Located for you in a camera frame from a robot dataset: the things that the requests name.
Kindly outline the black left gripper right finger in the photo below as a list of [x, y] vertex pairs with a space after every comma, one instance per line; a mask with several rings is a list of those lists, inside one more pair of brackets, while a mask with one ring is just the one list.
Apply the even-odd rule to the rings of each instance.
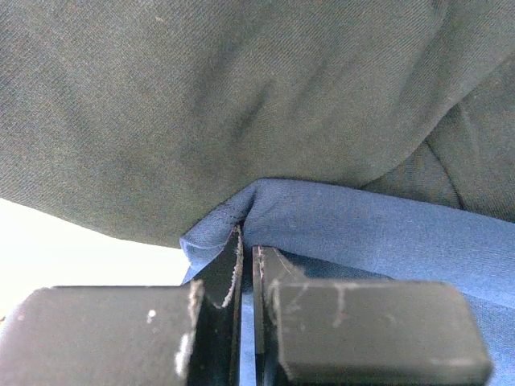
[[260, 385], [485, 385], [492, 374], [452, 285], [314, 279], [256, 246], [253, 295]]

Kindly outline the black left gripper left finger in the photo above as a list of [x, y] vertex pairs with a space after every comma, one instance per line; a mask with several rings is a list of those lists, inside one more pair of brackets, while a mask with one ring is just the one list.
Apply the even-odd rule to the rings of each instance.
[[181, 286], [34, 291], [1, 335], [4, 385], [236, 385], [241, 230]]

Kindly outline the navy blue t shirt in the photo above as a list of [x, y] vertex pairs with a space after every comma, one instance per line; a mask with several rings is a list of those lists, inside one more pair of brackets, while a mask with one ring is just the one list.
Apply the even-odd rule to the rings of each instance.
[[514, 382], [511, 1], [4, 1], [1, 197], [199, 272], [449, 281]]

